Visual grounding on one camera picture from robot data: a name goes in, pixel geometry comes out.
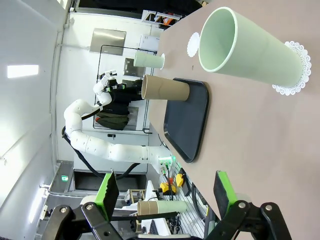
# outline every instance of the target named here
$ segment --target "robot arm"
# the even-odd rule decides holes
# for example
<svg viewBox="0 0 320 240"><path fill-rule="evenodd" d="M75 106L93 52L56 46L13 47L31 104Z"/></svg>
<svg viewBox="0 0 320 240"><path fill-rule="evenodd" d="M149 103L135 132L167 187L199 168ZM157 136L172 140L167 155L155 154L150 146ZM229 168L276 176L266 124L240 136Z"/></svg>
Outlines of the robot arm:
<svg viewBox="0 0 320 240"><path fill-rule="evenodd" d="M109 92L104 92L106 78L105 75L101 81L97 82L93 91L100 104L90 105L82 99L74 101L64 111L65 133L70 139L73 148L80 152L89 153L107 160L119 162L131 162L147 164L150 163L154 169L160 173L164 163L172 164L171 153L164 146L138 146L126 144L113 144L100 138L89 136L82 132L82 116L91 114L95 111L102 110L103 106L112 102Z"/></svg>

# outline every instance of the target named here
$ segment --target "brown cup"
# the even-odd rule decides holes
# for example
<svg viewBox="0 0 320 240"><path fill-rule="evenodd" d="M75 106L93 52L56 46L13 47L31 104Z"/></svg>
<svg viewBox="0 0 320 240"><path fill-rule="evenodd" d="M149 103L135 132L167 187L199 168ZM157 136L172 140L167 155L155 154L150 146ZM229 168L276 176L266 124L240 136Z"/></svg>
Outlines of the brown cup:
<svg viewBox="0 0 320 240"><path fill-rule="evenodd" d="M158 76L145 75L142 99L185 101L189 97L189 84Z"/></svg>

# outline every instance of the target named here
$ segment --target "screw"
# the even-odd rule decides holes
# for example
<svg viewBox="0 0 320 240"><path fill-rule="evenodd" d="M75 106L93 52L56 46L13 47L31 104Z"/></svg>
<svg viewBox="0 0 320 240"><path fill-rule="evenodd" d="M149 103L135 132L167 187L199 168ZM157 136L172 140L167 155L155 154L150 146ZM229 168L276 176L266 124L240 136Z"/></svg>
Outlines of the screw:
<svg viewBox="0 0 320 240"><path fill-rule="evenodd" d="M239 203L239 208L244 209L246 207L246 204L244 202Z"/></svg>
<svg viewBox="0 0 320 240"><path fill-rule="evenodd" d="M268 210L268 211L271 211L272 210L272 206L271 205L267 205L267 206L265 206L265 209Z"/></svg>
<svg viewBox="0 0 320 240"><path fill-rule="evenodd" d="M91 210L94 206L92 206L91 204L89 204L88 206L86 206L87 210Z"/></svg>

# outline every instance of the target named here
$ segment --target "table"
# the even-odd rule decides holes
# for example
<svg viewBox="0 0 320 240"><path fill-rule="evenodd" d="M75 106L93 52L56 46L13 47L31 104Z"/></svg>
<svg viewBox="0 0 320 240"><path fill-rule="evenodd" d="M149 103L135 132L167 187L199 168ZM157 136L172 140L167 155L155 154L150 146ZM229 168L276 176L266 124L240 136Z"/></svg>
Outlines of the table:
<svg viewBox="0 0 320 240"><path fill-rule="evenodd" d="M311 76L294 96L271 85L204 71L198 54L187 55L194 32L209 14L227 6L246 16L282 42L303 44L311 57ZM320 208L320 1L214 0L160 37L163 70L154 75L203 81L210 92L209 112L198 159L185 163L164 136L166 100L150 101L149 119L218 213L213 193L215 172L227 171L237 193L253 204L279 205L293 239L318 239ZM240 239L250 239L240 234Z"/></svg>

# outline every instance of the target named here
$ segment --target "light green paper cup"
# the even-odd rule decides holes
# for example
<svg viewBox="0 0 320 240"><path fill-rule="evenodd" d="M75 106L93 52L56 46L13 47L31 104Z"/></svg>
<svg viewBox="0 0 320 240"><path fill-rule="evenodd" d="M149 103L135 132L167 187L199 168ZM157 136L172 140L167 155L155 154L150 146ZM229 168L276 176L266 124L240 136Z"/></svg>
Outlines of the light green paper cup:
<svg viewBox="0 0 320 240"><path fill-rule="evenodd" d="M302 76L300 57L254 22L220 7L205 21L199 61L207 72L292 87Z"/></svg>
<svg viewBox="0 0 320 240"><path fill-rule="evenodd" d="M162 69L165 65L165 55L162 56L147 54L137 51L134 56L133 66Z"/></svg>

